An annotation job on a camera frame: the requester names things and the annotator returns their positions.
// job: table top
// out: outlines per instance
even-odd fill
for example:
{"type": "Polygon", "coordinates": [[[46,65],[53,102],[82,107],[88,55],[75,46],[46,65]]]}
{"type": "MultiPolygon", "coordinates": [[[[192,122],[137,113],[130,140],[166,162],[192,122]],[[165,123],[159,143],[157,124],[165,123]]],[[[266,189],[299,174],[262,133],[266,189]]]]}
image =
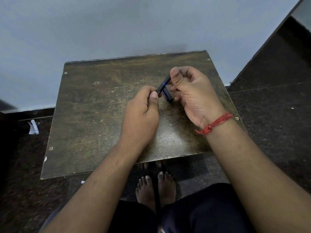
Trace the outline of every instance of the table top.
{"type": "MultiPolygon", "coordinates": [[[[93,171],[118,141],[126,104],[144,85],[158,87],[174,66],[208,76],[220,101],[239,115],[206,51],[69,62],[59,88],[41,178],[93,171]]],[[[159,99],[155,139],[138,163],[211,151],[179,102],[159,99]]],[[[243,128],[241,119],[237,121],[243,128]]]]}

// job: left hand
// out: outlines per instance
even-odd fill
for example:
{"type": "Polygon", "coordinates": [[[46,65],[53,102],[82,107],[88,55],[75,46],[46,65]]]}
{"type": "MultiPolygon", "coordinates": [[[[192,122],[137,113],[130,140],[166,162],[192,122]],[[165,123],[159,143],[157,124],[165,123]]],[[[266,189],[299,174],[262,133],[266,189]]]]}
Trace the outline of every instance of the left hand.
{"type": "Polygon", "coordinates": [[[126,106],[120,142],[140,154],[158,129],[158,108],[156,88],[143,86],[126,106]]]}

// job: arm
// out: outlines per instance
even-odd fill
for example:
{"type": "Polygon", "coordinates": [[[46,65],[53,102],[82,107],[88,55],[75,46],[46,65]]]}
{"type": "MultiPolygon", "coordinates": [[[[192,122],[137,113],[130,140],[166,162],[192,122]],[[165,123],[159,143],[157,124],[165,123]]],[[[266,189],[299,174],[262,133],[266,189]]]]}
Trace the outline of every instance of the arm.
{"type": "MultiPolygon", "coordinates": [[[[173,68],[171,78],[175,100],[201,129],[225,113],[200,71],[173,68]]],[[[206,138],[256,231],[311,232],[311,196],[274,165],[233,119],[213,128],[206,138]]]]}
{"type": "Polygon", "coordinates": [[[127,104],[119,141],[44,233],[108,231],[130,170],[157,131],[155,90],[144,86],[127,104]]]}

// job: hand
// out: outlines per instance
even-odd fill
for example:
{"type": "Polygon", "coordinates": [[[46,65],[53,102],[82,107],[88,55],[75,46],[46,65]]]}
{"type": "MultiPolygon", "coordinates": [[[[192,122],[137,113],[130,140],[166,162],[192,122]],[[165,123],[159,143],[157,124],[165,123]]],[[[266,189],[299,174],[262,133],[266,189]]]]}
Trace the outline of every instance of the hand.
{"type": "Polygon", "coordinates": [[[140,154],[158,129],[158,108],[156,88],[143,86],[126,106],[120,142],[140,154]]]}
{"type": "Polygon", "coordinates": [[[226,113],[211,82],[191,66],[174,67],[170,71],[170,91],[181,101],[188,118],[201,129],[226,113]]]}

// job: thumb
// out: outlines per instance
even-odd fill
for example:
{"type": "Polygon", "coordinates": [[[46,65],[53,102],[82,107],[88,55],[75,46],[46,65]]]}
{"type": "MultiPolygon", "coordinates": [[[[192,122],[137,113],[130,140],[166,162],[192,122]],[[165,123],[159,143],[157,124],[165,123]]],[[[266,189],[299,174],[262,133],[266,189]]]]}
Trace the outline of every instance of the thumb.
{"type": "Polygon", "coordinates": [[[181,92],[185,91],[189,82],[181,75],[179,68],[174,67],[171,69],[170,75],[172,84],[181,92]]]}
{"type": "Polygon", "coordinates": [[[156,91],[153,91],[150,93],[148,98],[148,111],[157,111],[159,108],[159,100],[158,100],[158,94],[156,91]]]}

